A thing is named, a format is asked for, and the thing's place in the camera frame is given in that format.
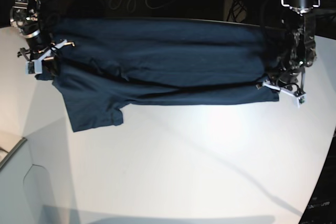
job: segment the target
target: clothing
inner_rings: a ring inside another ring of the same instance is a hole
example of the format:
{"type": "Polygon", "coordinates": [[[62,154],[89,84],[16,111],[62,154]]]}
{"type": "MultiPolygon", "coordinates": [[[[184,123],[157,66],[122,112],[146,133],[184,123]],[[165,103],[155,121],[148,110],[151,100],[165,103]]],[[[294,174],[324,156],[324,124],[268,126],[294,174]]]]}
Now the clothing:
{"type": "Polygon", "coordinates": [[[256,84],[275,55],[257,27],[173,19],[66,19],[54,86],[73,131],[123,123],[139,105],[232,105],[278,101],[256,84]]]}

